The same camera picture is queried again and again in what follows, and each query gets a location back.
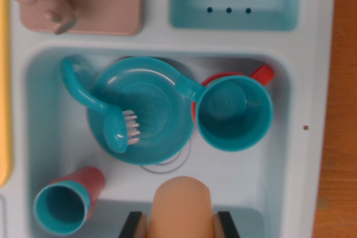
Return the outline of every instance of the teal bowl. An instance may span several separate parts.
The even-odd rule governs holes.
[[[138,116],[140,141],[115,153],[104,139],[104,116],[88,109],[88,123],[101,147],[121,161],[149,165],[174,156],[190,139],[194,124],[191,101],[175,90],[180,76],[171,65],[150,57],[130,57],[108,67],[90,94],[99,100],[133,110]]]

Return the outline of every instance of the teal cup rim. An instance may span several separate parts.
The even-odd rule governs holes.
[[[75,192],[77,194],[77,196],[82,201],[83,208],[84,208],[83,219],[82,219],[81,223],[75,229],[73,229],[71,231],[60,231],[60,230],[51,229],[38,216],[37,205],[38,205],[39,199],[41,198],[41,196],[43,195],[44,192],[46,192],[49,189],[54,188],[54,187],[65,187],[67,189],[70,189],[73,192]],[[71,234],[77,232],[83,226],[83,224],[86,222],[86,220],[88,218],[90,208],[91,208],[91,198],[90,198],[90,194],[87,191],[87,189],[82,184],[80,184],[76,181],[63,180],[63,181],[58,181],[58,182],[52,183],[50,185],[47,185],[36,195],[35,200],[33,202],[32,212],[33,212],[36,222],[43,230],[45,230],[46,232],[53,234],[53,235],[66,236],[66,235],[71,235]]]
[[[205,95],[216,85],[224,82],[224,81],[228,81],[228,80],[245,80],[245,81],[249,81],[251,82],[254,86],[257,87],[257,89],[259,89],[261,92],[263,92],[264,96],[266,97],[268,104],[269,104],[269,119],[267,120],[267,124],[265,126],[265,128],[259,133],[257,134],[256,138],[254,140],[252,140],[250,143],[247,143],[244,146],[241,147],[237,147],[237,148],[227,148],[225,146],[221,146],[220,144],[215,144],[212,143],[210,138],[208,138],[204,131],[202,130],[201,127],[201,123],[200,123],[200,119],[199,119],[199,110],[200,110],[200,106],[202,103],[203,98],[205,97]],[[240,150],[245,150],[247,148],[252,147],[253,145],[255,145],[256,143],[258,143],[268,132],[272,121],[273,121],[273,116],[274,116],[274,107],[273,107],[273,101],[271,99],[271,96],[269,94],[269,92],[265,89],[265,87],[259,83],[257,80],[254,80],[253,78],[249,77],[249,76],[243,76],[243,75],[230,75],[230,76],[224,76],[218,79],[213,80],[212,82],[208,83],[208,85],[206,85],[206,89],[205,91],[200,95],[198,101],[196,102],[196,110],[195,110],[195,114],[196,114],[196,125],[197,128],[199,130],[200,135],[203,137],[203,139],[212,147],[219,149],[219,150],[223,150],[226,152],[238,152]]]

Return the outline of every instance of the orange wooden surface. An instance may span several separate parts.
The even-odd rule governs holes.
[[[325,144],[313,238],[357,237],[357,0],[335,0]]]

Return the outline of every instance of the red and teal cup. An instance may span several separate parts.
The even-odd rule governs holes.
[[[70,235],[90,217],[105,185],[103,174],[84,167],[43,188],[33,203],[37,223],[54,235]]]

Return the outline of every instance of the mug handle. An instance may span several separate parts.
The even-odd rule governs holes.
[[[180,75],[175,82],[175,89],[190,100],[198,102],[206,87],[185,75]]]
[[[257,80],[263,86],[266,86],[274,78],[274,71],[269,65],[263,64],[261,67],[256,69],[249,77],[253,78],[254,80]]]

